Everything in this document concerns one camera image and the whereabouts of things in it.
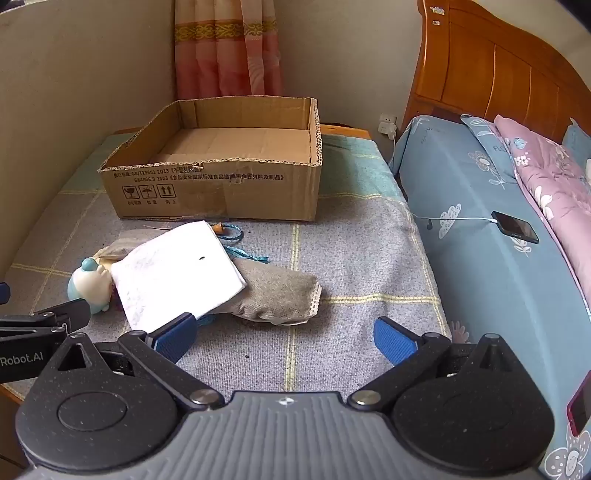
blue gripper pad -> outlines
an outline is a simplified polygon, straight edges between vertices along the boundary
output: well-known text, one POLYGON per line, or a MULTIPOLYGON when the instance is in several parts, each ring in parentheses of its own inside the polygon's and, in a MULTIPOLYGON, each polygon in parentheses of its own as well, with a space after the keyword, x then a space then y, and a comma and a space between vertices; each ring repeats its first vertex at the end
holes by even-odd
POLYGON ((10 287, 8 283, 0 282, 0 305, 8 303, 10 300, 10 287))
POLYGON ((421 338, 389 318, 380 317, 374 323, 374 343, 394 366, 418 350, 421 338))
POLYGON ((190 313, 183 313, 148 334, 146 343, 160 355, 176 363, 195 343, 199 327, 209 325, 214 318, 215 315, 204 315, 196 320, 190 313))

white paper towel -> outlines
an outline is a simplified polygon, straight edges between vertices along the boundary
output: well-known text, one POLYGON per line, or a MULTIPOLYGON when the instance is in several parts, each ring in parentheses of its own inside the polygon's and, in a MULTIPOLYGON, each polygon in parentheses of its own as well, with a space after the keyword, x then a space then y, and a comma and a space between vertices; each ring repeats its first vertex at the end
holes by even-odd
POLYGON ((132 329, 148 333, 185 312, 199 318, 246 286, 207 222, 140 245, 111 274, 132 329))

toy figurine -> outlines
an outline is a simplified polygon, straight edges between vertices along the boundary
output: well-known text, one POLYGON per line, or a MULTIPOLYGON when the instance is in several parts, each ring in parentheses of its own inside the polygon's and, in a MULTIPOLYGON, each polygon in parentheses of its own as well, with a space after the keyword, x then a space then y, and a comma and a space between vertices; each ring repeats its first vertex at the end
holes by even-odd
POLYGON ((68 299, 85 299, 94 315, 109 309, 113 288, 111 273, 94 258, 85 258, 68 282, 68 299))

mattress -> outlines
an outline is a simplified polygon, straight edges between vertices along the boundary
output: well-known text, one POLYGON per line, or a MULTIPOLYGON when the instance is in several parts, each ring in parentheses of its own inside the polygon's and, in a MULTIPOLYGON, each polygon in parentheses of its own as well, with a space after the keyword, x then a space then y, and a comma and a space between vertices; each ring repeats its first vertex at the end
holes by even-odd
MULTIPOLYGON (((13 298, 0 314, 66 301, 71 272, 121 231, 174 226, 115 215, 96 170, 127 138, 109 137, 47 207, 8 271, 13 298)), ((419 335, 450 335, 418 230, 372 141, 323 136, 315 222, 233 223, 244 230, 237 247, 315 274, 323 294, 318 315, 304 325, 253 329, 235 317, 217 316, 202 327, 178 365, 226 398, 234 390, 349 395, 391 368, 373 345, 373 324, 381 315, 419 335)), ((84 331, 100 342, 113 341, 128 328, 113 304, 84 331)), ((9 388, 23 397, 30 385, 23 381, 9 388)))
MULTIPOLYGON (((397 144, 390 166, 400 167, 412 213, 437 218, 432 228, 428 220, 416 222, 453 340, 475 343, 487 332, 502 335, 554 413, 548 452, 568 455, 577 442, 569 438, 566 407, 591 369, 591 322, 548 230, 515 179, 503 178, 490 160, 465 125, 421 116, 397 144), (528 221, 540 243, 505 236, 486 220, 450 221, 486 219, 494 210, 528 221), (440 220, 444 212, 449 219, 440 220)), ((586 454, 588 432, 580 438, 586 454)), ((582 462, 583 452, 578 455, 582 462)), ((557 476, 546 460, 541 469, 557 476)))

pink floral blanket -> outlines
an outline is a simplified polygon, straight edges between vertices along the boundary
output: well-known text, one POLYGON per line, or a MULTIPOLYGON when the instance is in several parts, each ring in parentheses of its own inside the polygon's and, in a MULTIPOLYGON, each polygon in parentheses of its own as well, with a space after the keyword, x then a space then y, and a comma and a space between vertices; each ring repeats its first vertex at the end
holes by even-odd
POLYGON ((587 303, 591 301, 591 187, 569 152, 498 115, 495 125, 515 169, 563 247, 587 303))

